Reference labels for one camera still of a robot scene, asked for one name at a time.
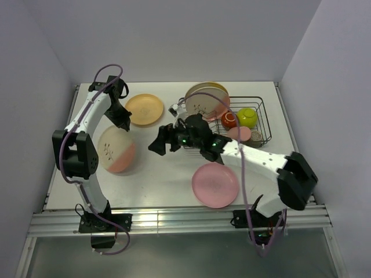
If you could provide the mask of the large pink white plate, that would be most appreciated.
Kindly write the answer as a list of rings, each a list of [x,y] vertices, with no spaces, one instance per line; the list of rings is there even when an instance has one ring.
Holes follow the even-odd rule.
[[[134,161],[136,145],[128,131],[110,126],[98,140],[97,153],[106,171],[121,173]]]

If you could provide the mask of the beige pink branch plate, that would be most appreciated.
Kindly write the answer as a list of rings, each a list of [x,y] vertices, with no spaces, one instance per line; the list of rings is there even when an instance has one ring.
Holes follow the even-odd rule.
[[[224,91],[204,87],[185,98],[185,109],[189,115],[201,114],[207,121],[220,119],[230,106],[230,96]]]

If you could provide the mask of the red black mug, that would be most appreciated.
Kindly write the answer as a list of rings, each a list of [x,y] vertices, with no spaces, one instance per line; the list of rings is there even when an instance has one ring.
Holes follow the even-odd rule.
[[[237,118],[237,116],[233,112],[230,112],[230,111],[225,112],[221,116],[221,119],[220,120],[221,120],[222,126],[226,130],[230,130],[230,129],[234,128],[234,127],[237,127],[237,125],[238,125],[238,118]]]

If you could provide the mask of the beige yellow branch plate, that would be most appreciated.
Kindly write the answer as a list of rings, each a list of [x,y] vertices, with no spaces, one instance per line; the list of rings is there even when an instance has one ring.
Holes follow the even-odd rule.
[[[209,82],[201,82],[201,83],[197,83],[197,84],[193,85],[190,89],[188,89],[188,91],[186,92],[184,97],[186,98],[190,94],[192,94],[193,92],[195,92],[199,89],[203,89],[204,87],[217,88],[217,89],[220,89],[220,90],[224,91],[227,95],[229,95],[229,92],[227,91],[227,89],[223,85],[221,85],[217,82],[209,81]]]

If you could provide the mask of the pink plastic cup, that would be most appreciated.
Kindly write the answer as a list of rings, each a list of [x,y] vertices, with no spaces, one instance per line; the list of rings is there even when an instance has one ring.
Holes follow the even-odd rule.
[[[233,140],[240,140],[240,142],[246,142],[251,138],[251,130],[246,126],[233,127],[227,132],[227,137]]]

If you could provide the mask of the lime green bowl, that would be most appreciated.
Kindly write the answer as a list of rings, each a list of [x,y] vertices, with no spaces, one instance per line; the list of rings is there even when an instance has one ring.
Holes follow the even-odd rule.
[[[254,128],[258,121],[257,113],[252,108],[241,108],[236,116],[240,126],[246,126],[250,129]]]

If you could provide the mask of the speckled ceramic cup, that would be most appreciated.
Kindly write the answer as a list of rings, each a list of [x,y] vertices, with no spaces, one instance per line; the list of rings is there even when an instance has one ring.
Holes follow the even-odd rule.
[[[252,130],[250,140],[253,142],[261,142],[263,141],[263,136],[258,130]]]

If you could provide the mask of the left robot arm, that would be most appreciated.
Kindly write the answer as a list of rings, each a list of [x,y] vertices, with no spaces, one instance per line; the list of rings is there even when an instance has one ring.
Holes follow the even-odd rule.
[[[64,180],[75,184],[83,200],[82,222],[96,231],[107,231],[115,224],[110,203],[96,177],[99,156],[91,136],[103,116],[119,129],[130,130],[131,112],[120,100],[129,93],[127,84],[110,75],[105,83],[93,81],[76,117],[63,130],[52,134],[56,166]]]

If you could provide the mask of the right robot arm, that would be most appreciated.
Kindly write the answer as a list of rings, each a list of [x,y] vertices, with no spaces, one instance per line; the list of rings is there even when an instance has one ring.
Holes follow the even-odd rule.
[[[252,222],[258,226],[265,225],[271,216],[286,208],[303,211],[318,183],[318,177],[302,154],[275,154],[240,144],[212,132],[200,114],[160,126],[148,149],[163,156],[167,144],[172,152],[181,147],[195,148],[210,162],[248,167],[275,182],[276,190],[260,197],[251,211]]]

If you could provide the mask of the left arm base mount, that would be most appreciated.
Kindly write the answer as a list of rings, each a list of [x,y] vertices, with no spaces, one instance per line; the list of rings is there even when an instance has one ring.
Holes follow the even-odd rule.
[[[108,220],[130,231],[132,224],[132,214],[111,214]],[[81,217],[78,232],[80,234],[90,234],[90,244],[98,250],[112,248],[116,243],[119,228],[112,224],[98,219],[92,213],[84,213]]]

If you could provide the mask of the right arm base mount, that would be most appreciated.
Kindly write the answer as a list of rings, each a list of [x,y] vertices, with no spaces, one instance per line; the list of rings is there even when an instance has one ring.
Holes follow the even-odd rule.
[[[272,217],[266,218],[256,211],[250,210],[251,222],[254,228],[262,228],[261,231],[254,231],[256,244],[259,246],[267,245],[274,234],[277,224],[281,227],[280,231],[286,227],[286,213],[277,212]],[[235,229],[248,228],[248,221],[245,210],[234,210],[230,224]]]

